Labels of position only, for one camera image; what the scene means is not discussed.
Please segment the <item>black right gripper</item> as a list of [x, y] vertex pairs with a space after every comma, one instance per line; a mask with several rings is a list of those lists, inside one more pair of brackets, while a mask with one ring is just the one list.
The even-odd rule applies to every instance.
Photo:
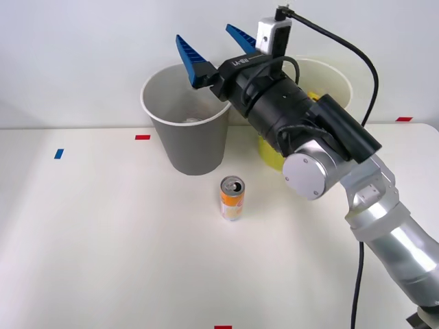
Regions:
[[256, 40], [231, 24], [226, 26], [226, 31], [246, 54], [226, 60], [218, 69], [179, 34], [176, 46], [194, 89], [211, 86], [220, 101], [230, 102], [242, 116], [247, 116], [264, 92], [286, 78], [283, 63], [292, 59], [289, 56], [273, 58], [257, 51]]

